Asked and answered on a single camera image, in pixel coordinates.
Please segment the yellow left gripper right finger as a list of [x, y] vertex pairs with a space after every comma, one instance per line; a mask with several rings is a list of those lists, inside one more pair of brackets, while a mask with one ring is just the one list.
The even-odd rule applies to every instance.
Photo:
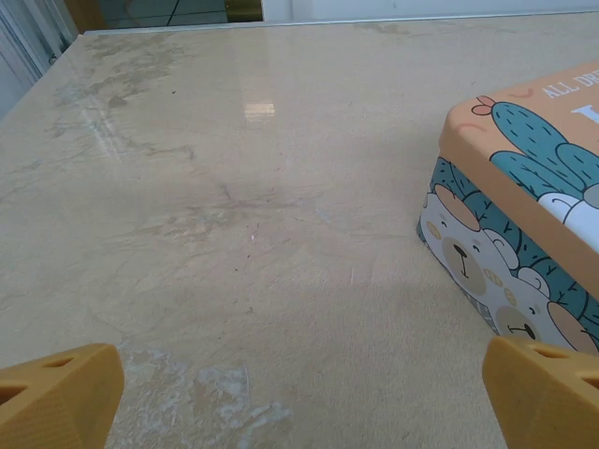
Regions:
[[482, 378], [509, 448], [598, 446], [598, 357], [495, 337]]

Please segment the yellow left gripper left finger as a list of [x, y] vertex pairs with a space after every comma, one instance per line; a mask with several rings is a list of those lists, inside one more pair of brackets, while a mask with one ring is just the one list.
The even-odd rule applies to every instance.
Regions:
[[103, 448], [124, 391], [117, 348], [94, 343], [1, 369], [3, 448]]

